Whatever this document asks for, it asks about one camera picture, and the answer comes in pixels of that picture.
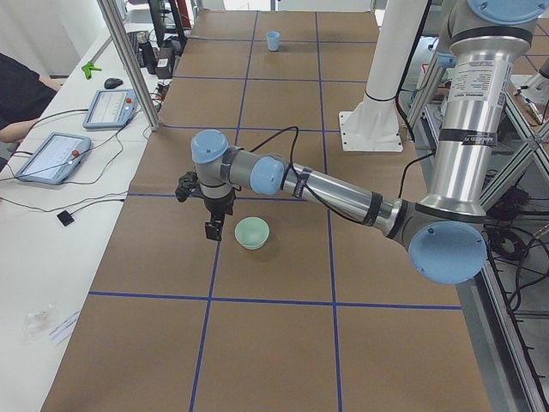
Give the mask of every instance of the person's arm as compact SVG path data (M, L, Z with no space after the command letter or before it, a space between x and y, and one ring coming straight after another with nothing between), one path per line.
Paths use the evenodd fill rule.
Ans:
M0 130L0 142L12 143L24 139L36 122L38 122L38 119L34 118L33 120L8 124Z
M55 82L48 76L40 75L39 80L43 82L48 88L52 88L56 92L58 92L61 89L61 86L59 85L59 83Z

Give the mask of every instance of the blue joint cap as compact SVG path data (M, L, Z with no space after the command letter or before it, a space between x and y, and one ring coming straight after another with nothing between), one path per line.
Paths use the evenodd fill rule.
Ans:
M455 57L451 53L437 53L437 61L440 67L451 69L455 67Z
M408 254L421 275L448 284L477 275L487 256L479 231L458 221L439 221L424 227L413 236Z
M219 159L229 148L229 142L219 130L203 130L190 142L192 160L199 165Z
M510 26L537 19L549 7L549 0L468 0L468 5L481 19Z
M250 187L258 195L274 195L281 187L284 165L272 157L262 157L251 169Z

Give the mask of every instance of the white table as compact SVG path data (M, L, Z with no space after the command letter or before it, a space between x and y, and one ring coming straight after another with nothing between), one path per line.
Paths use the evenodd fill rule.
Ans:
M146 25L128 25L127 31L149 29ZM103 88L107 77L124 80L121 88L131 88L130 81L111 43L95 62L102 71L94 71L86 80L81 70L108 38L105 30L72 72L43 116L70 109L88 108L96 90ZM143 75L152 92L158 79L146 70ZM81 123L84 114L71 113L37 124L18 150L33 152L53 131L89 136L93 145L108 139L112 130L86 131ZM122 154L93 185L48 186L16 180L0 182L0 196L42 209L52 209L127 191L142 157L150 129L142 112L119 135ZM120 150L112 139L93 150L69 178L93 181L105 164ZM25 161L12 157L14 172ZM11 174L7 167L0 179ZM73 211L79 206L70 207ZM122 208L121 202L99 203L75 214L75 222L64 227L59 212L43 213L24 209L0 200L0 410L9 412L39 411L50 390L69 339L56 345L47 334L23 342L23 325L29 312L55 305L61 323L80 310L94 278L112 229Z

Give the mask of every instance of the black shirt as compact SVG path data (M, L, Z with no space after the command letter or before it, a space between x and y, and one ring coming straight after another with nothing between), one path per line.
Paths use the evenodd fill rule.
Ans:
M0 130L39 118L55 93L39 80L38 73L0 53Z

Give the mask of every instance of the green object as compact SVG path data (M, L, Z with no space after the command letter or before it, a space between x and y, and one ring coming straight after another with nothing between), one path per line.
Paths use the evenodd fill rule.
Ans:
M246 217L234 228L234 237L243 248L254 251L267 241L268 224L259 217Z
M92 61L87 62L81 68L82 68L82 71L84 72L84 76L88 80L92 78L92 70L101 71L101 68L95 67L94 62Z

